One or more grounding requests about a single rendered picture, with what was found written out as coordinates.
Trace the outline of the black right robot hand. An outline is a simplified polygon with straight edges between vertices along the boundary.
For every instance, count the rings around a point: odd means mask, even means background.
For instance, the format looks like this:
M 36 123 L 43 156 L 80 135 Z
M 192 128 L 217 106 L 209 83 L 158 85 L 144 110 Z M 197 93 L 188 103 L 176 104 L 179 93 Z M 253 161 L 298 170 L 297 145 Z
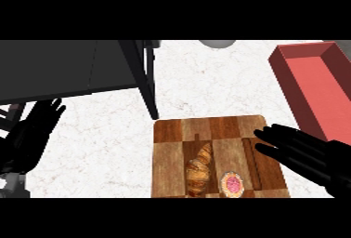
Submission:
M 338 140 L 324 141 L 279 124 L 256 129 L 254 135 L 272 144 L 256 144 L 262 154 L 324 186 L 335 198 L 351 199 L 351 145 Z

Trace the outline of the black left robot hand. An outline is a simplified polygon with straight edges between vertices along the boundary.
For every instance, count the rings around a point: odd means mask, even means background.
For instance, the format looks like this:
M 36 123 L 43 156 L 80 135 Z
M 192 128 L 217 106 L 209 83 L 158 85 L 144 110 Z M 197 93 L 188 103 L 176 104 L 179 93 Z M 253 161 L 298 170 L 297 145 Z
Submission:
M 0 137 L 0 174 L 27 174 L 36 168 L 65 109 L 61 99 L 37 101 L 27 119 Z

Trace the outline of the pink frosted cupcake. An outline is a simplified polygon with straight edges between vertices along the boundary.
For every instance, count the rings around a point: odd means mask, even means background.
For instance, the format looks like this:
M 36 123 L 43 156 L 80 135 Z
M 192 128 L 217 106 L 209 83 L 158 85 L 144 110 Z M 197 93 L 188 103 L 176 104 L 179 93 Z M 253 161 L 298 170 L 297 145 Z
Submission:
M 241 198 L 244 195 L 244 180 L 234 171 L 226 172 L 223 175 L 222 191 L 228 198 Z

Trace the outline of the wooden cutting board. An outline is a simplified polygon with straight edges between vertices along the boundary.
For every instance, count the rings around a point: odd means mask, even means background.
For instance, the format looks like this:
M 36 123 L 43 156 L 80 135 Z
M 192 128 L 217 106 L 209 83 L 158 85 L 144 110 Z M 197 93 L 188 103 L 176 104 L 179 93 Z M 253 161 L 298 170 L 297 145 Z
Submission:
M 245 198 L 290 196 L 279 162 L 260 154 L 262 140 L 254 131 L 265 128 L 260 115 L 160 120 L 154 125 L 152 192 L 154 198 L 186 198 L 186 163 L 201 148 L 211 146 L 210 182 L 203 196 L 220 198 L 222 180 L 234 172 L 244 180 Z

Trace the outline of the red cardboard box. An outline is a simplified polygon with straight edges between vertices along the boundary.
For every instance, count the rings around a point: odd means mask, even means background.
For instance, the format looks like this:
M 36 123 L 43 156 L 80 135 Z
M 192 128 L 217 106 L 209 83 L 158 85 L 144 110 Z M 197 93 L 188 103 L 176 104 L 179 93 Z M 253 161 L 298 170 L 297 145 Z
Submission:
M 338 44 L 278 45 L 269 63 L 301 131 L 351 145 L 351 60 Z

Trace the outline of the dark grey appliance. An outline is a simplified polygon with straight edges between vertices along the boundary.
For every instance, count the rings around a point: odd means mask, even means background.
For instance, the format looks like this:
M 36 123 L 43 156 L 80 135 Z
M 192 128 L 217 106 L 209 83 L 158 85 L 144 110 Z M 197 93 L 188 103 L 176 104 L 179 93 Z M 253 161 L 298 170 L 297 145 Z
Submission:
M 158 40 L 0 40 L 0 105 L 138 88 L 151 117 Z

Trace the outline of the brown croissant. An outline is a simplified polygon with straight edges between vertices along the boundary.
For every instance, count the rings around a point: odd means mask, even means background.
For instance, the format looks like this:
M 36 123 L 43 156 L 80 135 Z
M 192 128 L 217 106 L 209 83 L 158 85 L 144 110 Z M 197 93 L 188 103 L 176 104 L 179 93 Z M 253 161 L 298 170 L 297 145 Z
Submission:
M 197 153 L 197 157 L 186 163 L 186 187 L 191 197 L 201 197 L 210 182 L 213 162 L 213 146 L 207 143 Z

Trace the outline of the grey round object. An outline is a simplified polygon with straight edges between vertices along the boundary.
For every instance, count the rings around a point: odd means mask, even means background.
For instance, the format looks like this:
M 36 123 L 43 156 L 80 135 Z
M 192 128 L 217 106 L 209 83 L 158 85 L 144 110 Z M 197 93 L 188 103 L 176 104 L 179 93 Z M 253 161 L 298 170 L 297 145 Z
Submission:
M 211 48 L 228 48 L 235 44 L 235 40 L 203 40 L 201 43 Z

